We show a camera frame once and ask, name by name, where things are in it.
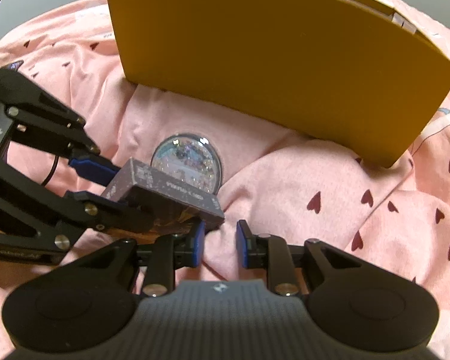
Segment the purple anime card box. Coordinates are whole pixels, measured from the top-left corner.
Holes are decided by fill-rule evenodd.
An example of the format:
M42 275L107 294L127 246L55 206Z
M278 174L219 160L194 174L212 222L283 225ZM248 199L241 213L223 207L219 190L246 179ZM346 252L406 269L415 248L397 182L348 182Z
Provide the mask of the purple anime card box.
M224 222L218 198L136 159L129 159L107 185L102 197L129 210L116 227L134 233L181 232L192 219L207 230Z

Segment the clear glitter round case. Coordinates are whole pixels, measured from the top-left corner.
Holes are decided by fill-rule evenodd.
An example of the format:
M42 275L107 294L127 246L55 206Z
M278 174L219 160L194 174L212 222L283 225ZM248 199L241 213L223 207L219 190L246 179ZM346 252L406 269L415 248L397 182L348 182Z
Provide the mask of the clear glitter round case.
M217 151L205 136L192 133L167 137L154 150L150 165L209 194L216 194L223 181Z

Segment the pink patterned bed sheet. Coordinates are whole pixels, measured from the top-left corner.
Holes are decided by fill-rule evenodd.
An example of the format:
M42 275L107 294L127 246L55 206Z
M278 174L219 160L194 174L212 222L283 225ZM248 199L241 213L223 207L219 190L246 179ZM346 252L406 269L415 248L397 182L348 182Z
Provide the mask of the pink patterned bed sheet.
M208 102L125 81L105 0L78 0L0 40L0 67L20 63L66 104L113 161L151 158L181 130L208 137L222 161L224 224L198 269L179 280L234 281L236 222L292 243L314 237L424 286L440 307L430 346L450 359L450 92L391 168Z

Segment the orange cardboard storage box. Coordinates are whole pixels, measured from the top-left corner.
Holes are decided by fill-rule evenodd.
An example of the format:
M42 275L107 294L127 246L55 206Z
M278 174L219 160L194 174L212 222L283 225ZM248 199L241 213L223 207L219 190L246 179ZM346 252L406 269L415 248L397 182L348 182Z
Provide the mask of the orange cardboard storage box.
M450 92L450 60L373 0L107 0L125 76L392 166Z

